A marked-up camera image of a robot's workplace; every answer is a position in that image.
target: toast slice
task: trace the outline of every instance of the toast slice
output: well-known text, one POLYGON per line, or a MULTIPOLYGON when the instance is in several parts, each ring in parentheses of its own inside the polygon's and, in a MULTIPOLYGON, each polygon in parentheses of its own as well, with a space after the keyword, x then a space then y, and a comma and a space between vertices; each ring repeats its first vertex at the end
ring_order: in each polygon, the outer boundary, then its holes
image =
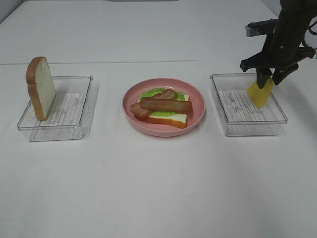
POLYGON ((35 116, 38 120, 46 120, 56 95, 47 59, 45 57, 32 59, 25 78, 35 116))

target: pink plate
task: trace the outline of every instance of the pink plate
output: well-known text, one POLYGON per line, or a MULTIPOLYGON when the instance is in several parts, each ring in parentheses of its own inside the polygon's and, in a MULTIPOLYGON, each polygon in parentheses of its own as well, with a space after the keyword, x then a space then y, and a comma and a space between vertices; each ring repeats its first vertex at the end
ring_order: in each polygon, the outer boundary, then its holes
POLYGON ((134 85, 125 93, 122 104, 125 116, 133 127, 146 134, 160 137, 177 136, 189 132, 197 126, 206 110, 204 97, 197 88, 189 83, 173 78, 153 78, 134 85), (194 112, 188 116, 186 128, 181 129, 171 125, 147 123, 137 120, 134 114, 130 112, 130 105, 135 103, 142 93, 150 91, 153 88, 171 88, 190 96, 194 112))

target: white wall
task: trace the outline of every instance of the white wall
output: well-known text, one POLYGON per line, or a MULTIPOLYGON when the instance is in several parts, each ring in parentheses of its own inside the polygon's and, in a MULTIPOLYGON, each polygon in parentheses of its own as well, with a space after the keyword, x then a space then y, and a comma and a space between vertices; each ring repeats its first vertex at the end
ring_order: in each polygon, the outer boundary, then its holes
POLYGON ((261 0, 275 15, 279 15, 281 11, 280 0, 261 0))
MULTIPOLYGON (((23 0, 23 1, 41 1, 41 0, 23 0)), ((179 1, 179 0, 105 0, 105 1, 179 1)))
POLYGON ((20 4, 22 0, 0 0, 0 23, 9 16, 20 4))

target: bread crust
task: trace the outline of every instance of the bread crust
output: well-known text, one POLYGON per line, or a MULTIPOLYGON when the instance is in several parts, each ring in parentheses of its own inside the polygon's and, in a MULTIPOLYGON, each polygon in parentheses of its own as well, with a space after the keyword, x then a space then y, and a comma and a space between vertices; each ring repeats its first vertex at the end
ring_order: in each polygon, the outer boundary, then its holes
POLYGON ((35 116, 38 120, 45 120, 46 118, 44 116, 43 108, 40 103, 40 98, 39 98, 38 91, 36 89, 36 82, 35 82, 36 67, 41 61, 41 59, 45 59, 45 61, 47 62, 47 59, 45 57, 35 57, 34 59, 31 60, 26 70, 25 79, 28 85, 28 93, 34 107, 35 116))
POLYGON ((178 128, 185 128, 187 126, 187 123, 184 123, 182 121, 178 120, 172 120, 169 118, 153 118, 153 117, 147 117, 145 119, 146 122, 152 123, 152 124, 165 124, 165 125, 172 125, 174 127, 178 128))

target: robotic arm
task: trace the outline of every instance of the robotic arm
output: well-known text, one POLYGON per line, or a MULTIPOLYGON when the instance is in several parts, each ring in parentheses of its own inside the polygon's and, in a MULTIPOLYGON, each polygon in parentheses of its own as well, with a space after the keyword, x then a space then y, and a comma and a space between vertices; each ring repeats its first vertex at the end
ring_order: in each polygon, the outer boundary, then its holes
POLYGON ((257 85, 263 88, 272 76, 275 85, 298 69, 298 62, 313 58, 315 50, 299 47, 311 20, 317 15, 317 0, 281 0, 282 10, 275 20, 250 23, 248 37, 266 34, 262 51, 241 61, 243 72, 255 68, 257 85))

